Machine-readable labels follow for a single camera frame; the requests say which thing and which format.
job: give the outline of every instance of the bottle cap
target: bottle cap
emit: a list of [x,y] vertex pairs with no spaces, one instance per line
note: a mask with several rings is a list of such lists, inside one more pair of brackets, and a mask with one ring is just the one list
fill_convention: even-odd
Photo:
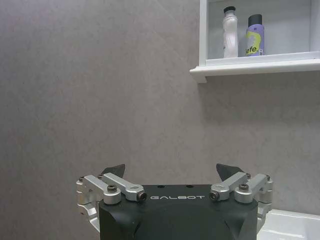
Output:
[[249,17],[248,27],[254,24],[262,24],[262,15],[261,14],[254,14]]
[[225,9],[223,9],[223,12],[226,13],[227,11],[233,10],[235,11],[236,8],[234,6],[227,6]]

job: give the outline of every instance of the bottle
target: bottle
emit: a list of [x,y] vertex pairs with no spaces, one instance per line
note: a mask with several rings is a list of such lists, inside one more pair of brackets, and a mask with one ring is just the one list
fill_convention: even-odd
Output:
[[238,18],[234,6],[226,7],[223,19],[223,51],[224,58],[238,57]]
[[245,55],[262,56],[265,53],[265,27],[262,25],[262,15],[255,14],[248,19],[246,30]]

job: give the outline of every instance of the silver metal linkage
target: silver metal linkage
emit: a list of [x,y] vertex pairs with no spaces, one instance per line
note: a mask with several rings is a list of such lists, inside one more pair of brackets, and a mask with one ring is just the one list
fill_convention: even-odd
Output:
[[121,191],[116,186],[110,186],[93,175],[80,177],[76,182],[77,206],[93,227],[100,232],[99,207],[103,200],[105,204],[113,205],[121,201]]
[[269,175],[257,174],[250,179],[250,174],[237,172],[219,184],[213,184],[210,198],[216,202],[227,200],[232,191],[234,199],[241,204],[249,204],[254,199],[258,202],[257,233],[265,224],[266,215],[272,209],[273,180]]
[[265,185],[268,177],[264,174],[257,174],[250,179],[246,184],[240,184],[234,190],[234,199],[242,204],[249,204],[253,201],[255,195],[260,191],[265,193]]
[[147,198],[144,187],[139,184],[128,182],[113,173],[106,173],[101,178],[107,184],[116,185],[121,192],[125,195],[125,198],[130,201],[144,201]]
[[238,185],[244,184],[247,180],[248,177],[246,173],[237,172],[223,182],[211,185],[211,200],[216,202],[229,199],[230,193],[233,192]]

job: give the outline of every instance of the screw head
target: screw head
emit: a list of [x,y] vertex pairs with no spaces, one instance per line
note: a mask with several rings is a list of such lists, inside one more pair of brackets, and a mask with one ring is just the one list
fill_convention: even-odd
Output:
[[136,200],[137,200],[138,202],[142,202],[142,201],[144,201],[144,200],[147,199],[147,196],[148,196],[148,195],[147,195],[144,191],[141,191],[141,192],[139,192],[139,193],[137,194]]
[[116,185],[108,185],[108,187],[107,187],[107,191],[109,192],[109,193],[115,193],[116,191],[117,191],[117,186]]
[[212,191],[209,193],[209,198],[213,201],[216,202],[219,200],[220,196],[219,193],[217,191]]
[[239,189],[243,192],[247,192],[249,190],[248,184],[240,184]]

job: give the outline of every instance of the white sink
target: white sink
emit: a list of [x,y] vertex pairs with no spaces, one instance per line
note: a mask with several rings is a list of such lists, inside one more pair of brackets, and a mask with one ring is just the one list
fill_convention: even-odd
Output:
[[320,240],[320,216],[271,210],[257,240]]

